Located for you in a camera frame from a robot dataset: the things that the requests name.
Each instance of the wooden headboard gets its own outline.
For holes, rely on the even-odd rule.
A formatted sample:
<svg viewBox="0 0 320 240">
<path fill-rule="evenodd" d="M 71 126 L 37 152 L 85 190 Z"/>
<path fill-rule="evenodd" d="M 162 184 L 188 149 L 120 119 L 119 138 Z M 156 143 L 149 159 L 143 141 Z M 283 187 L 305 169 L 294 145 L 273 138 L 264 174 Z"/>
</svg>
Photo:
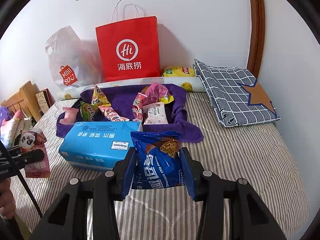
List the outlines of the wooden headboard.
<svg viewBox="0 0 320 240">
<path fill-rule="evenodd" d="M 20 87 L 19 92 L 3 101 L 1 105 L 7 107 L 13 114 L 18 110 L 22 110 L 26 117 L 33 117 L 37 122 L 41 118 L 40 107 L 36 99 L 36 90 L 31 81 L 25 83 Z"/>
</svg>

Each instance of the striped mattress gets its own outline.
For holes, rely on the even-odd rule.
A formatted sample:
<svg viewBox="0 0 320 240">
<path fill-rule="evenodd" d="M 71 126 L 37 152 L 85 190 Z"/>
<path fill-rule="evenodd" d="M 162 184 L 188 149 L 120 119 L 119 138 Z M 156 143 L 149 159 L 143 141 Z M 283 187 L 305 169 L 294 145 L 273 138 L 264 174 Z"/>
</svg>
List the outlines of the striped mattress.
<svg viewBox="0 0 320 240">
<path fill-rule="evenodd" d="M 70 179 L 85 181 L 100 175 L 97 171 L 71 167 L 58 153 L 63 139 L 55 136 L 56 120 L 62 107 L 70 107 L 75 101 L 56 102 L 36 124 L 48 139 L 51 177 L 26 181 L 42 212 Z M 274 125 L 224 128 L 218 124 L 206 93 L 187 93 L 185 108 L 188 121 L 204 135 L 200 143 L 183 143 L 192 158 L 222 179 L 246 178 L 290 238 L 308 217 L 309 206 L 297 166 Z M 11 190 L 17 214 L 32 231 L 39 215 L 17 177 L 12 178 Z M 193 202 L 186 187 L 130 190 L 123 202 L 115 202 L 115 209 L 120 239 L 191 240 L 196 239 L 202 202 Z M 228 200 L 224 202 L 224 221 L 223 239 L 228 239 Z M 92 201 L 88 204 L 87 232 L 92 240 Z"/>
</svg>

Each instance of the tissue package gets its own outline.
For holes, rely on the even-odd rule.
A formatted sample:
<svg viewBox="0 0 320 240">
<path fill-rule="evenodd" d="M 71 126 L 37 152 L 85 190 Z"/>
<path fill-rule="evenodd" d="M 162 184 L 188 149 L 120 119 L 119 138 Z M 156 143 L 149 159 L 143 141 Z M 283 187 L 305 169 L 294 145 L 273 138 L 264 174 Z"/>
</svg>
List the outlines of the tissue package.
<svg viewBox="0 0 320 240">
<path fill-rule="evenodd" d="M 72 166 L 107 171 L 133 147 L 130 132 L 139 122 L 77 122 L 64 138 L 60 155 Z"/>
</svg>

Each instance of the purple cloth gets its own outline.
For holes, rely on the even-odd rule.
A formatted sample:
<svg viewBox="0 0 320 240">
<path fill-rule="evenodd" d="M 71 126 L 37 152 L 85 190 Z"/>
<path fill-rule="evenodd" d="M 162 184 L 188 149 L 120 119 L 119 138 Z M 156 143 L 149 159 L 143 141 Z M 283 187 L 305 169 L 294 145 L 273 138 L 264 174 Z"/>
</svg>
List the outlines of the purple cloth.
<svg viewBox="0 0 320 240">
<path fill-rule="evenodd" d="M 181 142 L 200 142 L 203 139 L 201 130 L 187 122 L 187 111 L 183 108 L 186 103 L 187 92 L 174 84 L 164 84 L 166 88 L 174 97 L 174 101 L 170 104 L 165 105 L 165 112 L 169 124 L 150 124 L 143 125 L 143 131 L 147 132 L 163 132 L 163 131 L 177 131 L 181 133 Z M 112 108 L 120 115 L 130 120 L 134 119 L 132 113 L 132 104 L 137 96 L 138 92 L 145 87 L 145 85 L 132 85 L 132 86 L 121 86 L 121 87 L 110 87 L 101 89 L 108 100 L 110 101 Z M 86 103 L 91 103 L 93 95 L 92 90 L 86 90 L 81 93 L 81 98 Z M 78 100 L 72 107 L 79 108 Z M 62 113 L 57 120 L 57 136 L 65 137 L 65 135 L 70 131 L 72 125 L 59 124 L 59 120 L 64 118 L 64 113 Z M 95 121 L 107 121 L 102 113 L 98 113 L 95 116 Z M 82 121 L 81 114 L 77 115 L 77 122 Z"/>
<path fill-rule="evenodd" d="M 13 118 L 13 115 L 11 111 L 4 107 L 0 106 L 0 126 L 2 125 L 2 121 L 6 119 L 7 121 L 11 120 Z"/>
</svg>

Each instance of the panda face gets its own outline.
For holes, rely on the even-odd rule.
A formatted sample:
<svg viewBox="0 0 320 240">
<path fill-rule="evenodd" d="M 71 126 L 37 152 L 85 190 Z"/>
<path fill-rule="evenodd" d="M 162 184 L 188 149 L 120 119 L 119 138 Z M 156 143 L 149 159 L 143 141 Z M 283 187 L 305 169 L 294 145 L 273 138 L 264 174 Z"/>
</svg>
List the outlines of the panda face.
<svg viewBox="0 0 320 240">
<path fill-rule="evenodd" d="M 24 149 L 31 149 L 34 146 L 35 140 L 36 137 L 34 134 L 30 132 L 25 132 L 21 137 L 19 146 L 21 146 Z"/>
</svg>

